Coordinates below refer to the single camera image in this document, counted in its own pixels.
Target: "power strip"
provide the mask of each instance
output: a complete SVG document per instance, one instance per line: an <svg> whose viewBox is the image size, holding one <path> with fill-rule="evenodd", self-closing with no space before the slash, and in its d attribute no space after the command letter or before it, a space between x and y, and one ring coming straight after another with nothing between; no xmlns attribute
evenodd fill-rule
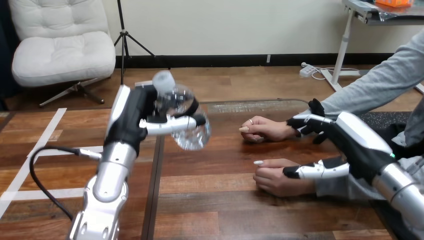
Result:
<svg viewBox="0 0 424 240"><path fill-rule="evenodd" d="M315 67L312 65L306 65L304 68L302 68L302 70L300 70L299 75L301 77L307 78L312 76L312 74L315 72Z"/></svg>

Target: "wooden table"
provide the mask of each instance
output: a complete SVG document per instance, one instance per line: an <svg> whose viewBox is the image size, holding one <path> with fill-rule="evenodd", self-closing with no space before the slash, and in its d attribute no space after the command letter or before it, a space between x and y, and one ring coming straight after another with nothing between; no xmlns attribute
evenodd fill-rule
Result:
<svg viewBox="0 0 424 240"><path fill-rule="evenodd" d="M260 115L284 121L306 109L306 103L215 102L202 107L212 130L204 149L183 151L170 136L141 143L119 239L391 239L368 204L313 196L278 198L256 189L255 160L287 158L302 164L338 154L330 142L312 145L307 138L243 142L238 128L247 119ZM23 167L57 114L21 112L0 119L0 207L9 201L0 218L2 240L58 240L69 231L70 220L50 200L37 199L43 195ZM67 110L50 127L47 144L98 150L109 114L109 109ZM96 165L71 155L40 156L36 172L47 189L62 194L59 201L75 215L83 203L78 191L95 174ZM12 182L22 178L14 189Z"/></svg>

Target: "desk leg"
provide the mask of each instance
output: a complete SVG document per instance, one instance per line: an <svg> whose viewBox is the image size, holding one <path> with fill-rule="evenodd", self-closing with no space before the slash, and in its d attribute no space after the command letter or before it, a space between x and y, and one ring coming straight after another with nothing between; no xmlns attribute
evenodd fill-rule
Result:
<svg viewBox="0 0 424 240"><path fill-rule="evenodd" d="M355 11L349 9L349 16L347 18L346 29L344 30L344 34L341 39L340 49L338 50L337 61L335 62L333 75L331 75L330 71L328 70L321 71L327 82L335 91L342 89L342 87L338 83L338 80L340 76L340 71L342 69L343 60L345 58L346 50L348 49L349 37L351 35L351 27L354 14Z"/></svg>

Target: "black baseboard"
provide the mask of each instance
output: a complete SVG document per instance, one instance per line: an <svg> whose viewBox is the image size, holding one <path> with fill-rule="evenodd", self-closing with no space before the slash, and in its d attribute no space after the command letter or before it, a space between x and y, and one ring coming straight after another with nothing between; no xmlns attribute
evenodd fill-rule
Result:
<svg viewBox="0 0 424 240"><path fill-rule="evenodd" d="M393 53L347 53L344 65L377 65L391 57ZM116 68L121 68L121 56L116 56ZM337 53L317 54L272 54L267 63L267 55L190 55L168 56L150 55L131 56L125 60L125 68L216 68L251 66L300 66L302 62L310 65L334 65Z"/></svg>

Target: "black mat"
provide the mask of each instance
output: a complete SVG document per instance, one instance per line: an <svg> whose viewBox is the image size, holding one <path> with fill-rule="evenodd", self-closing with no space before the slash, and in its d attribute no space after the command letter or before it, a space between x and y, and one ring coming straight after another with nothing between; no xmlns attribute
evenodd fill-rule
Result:
<svg viewBox="0 0 424 240"><path fill-rule="evenodd" d="M410 111L369 112L359 117L373 129L384 129L390 124L406 123ZM399 240L417 240L405 227L402 216L387 201L372 201L371 205L383 219L385 225Z"/></svg>
<svg viewBox="0 0 424 240"><path fill-rule="evenodd" d="M390 124L406 124L410 111L378 111L369 112L359 117L372 129L385 129Z"/></svg>

